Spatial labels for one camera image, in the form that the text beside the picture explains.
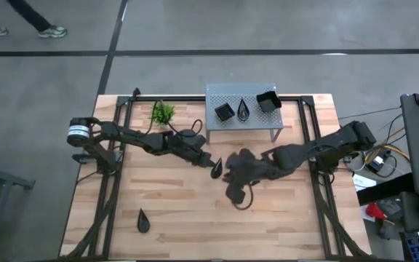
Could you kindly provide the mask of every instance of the green plant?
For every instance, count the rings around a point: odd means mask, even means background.
[[[175,107],[172,105],[166,105],[164,103],[158,103],[151,116],[151,121],[156,123],[160,127],[167,125],[175,115]]]

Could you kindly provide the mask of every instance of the wooden tabletop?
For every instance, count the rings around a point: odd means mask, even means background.
[[[331,95],[313,95],[322,135],[339,129]],[[113,118],[116,95],[101,95],[94,116],[103,121]],[[190,128],[195,119],[204,122],[203,102],[172,102],[176,114],[174,127]],[[148,129],[153,103],[134,102],[131,129]],[[307,118],[314,139],[308,107]],[[283,102],[284,129],[275,143],[267,130],[217,131],[203,149],[213,161],[248,148],[258,155],[289,143],[303,144],[298,106]],[[166,127],[153,127],[161,132]],[[95,171],[94,164],[82,166],[79,177]],[[93,222],[100,175],[83,180],[75,190],[71,213],[61,248],[69,253]],[[210,168],[191,166],[173,155],[152,156],[141,148],[127,146],[124,155],[119,200],[111,243],[111,259],[298,259],[323,258],[322,242],[308,165],[274,181],[253,187],[253,206],[236,210],[225,196],[227,184],[210,177]],[[335,173],[332,185],[339,220],[365,252],[370,245],[361,217],[350,172]],[[150,231],[137,230],[142,208],[151,222]],[[335,249],[332,227],[329,236]],[[100,234],[99,243],[103,243]]]

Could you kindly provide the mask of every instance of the black cup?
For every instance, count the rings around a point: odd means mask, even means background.
[[[256,101],[260,104],[261,110],[268,113],[274,111],[276,108],[281,108],[282,104],[280,99],[277,97],[276,92],[267,91],[261,95],[256,96]]]
[[[221,121],[225,121],[230,119],[232,116],[235,115],[234,110],[232,110],[231,106],[228,103],[225,103],[222,106],[218,106],[216,109],[216,114],[219,116]]]

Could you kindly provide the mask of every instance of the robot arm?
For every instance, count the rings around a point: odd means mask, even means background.
[[[292,174],[302,163],[314,157],[319,172],[332,173],[339,159],[355,152],[371,149],[376,139],[362,122],[351,122],[337,132],[304,145],[278,146],[256,159],[248,149],[233,153],[226,161],[229,172],[224,181],[229,185],[226,196],[237,206],[244,200],[245,186],[254,186],[261,180],[276,180]]]
[[[101,127],[99,132],[92,131],[92,126],[95,124]],[[114,122],[102,122],[94,117],[71,120],[67,142],[74,147],[82,147],[95,158],[98,172],[110,173],[117,168],[116,154],[100,145],[100,142],[104,140],[138,146],[154,156],[174,154],[192,165],[213,167],[211,176],[218,177],[221,173],[221,169],[211,161],[211,154],[201,150],[206,139],[193,130],[183,130],[178,134],[173,131],[142,133],[119,127]]]

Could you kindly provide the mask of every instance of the concrete floor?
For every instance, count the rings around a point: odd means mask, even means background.
[[[37,39],[0,1],[0,22],[11,30],[0,38],[0,51],[108,50],[121,0],[29,2],[70,34]],[[419,1],[129,0],[117,46],[375,48],[419,48]],[[57,256],[79,168],[65,141],[68,121],[91,115],[104,65],[101,56],[0,57],[0,169],[36,179],[32,192],[11,193],[0,225],[0,261]],[[146,94],[197,94],[212,82],[276,82],[283,93],[332,93],[338,116],[348,116],[398,106],[400,95],[419,92],[419,55],[115,57],[105,93],[139,87]],[[354,119],[384,139],[386,129],[378,130],[398,114]],[[404,140],[397,145],[407,151]],[[399,162],[400,170],[410,170]],[[374,254],[402,258],[399,242],[382,241],[368,228]]]

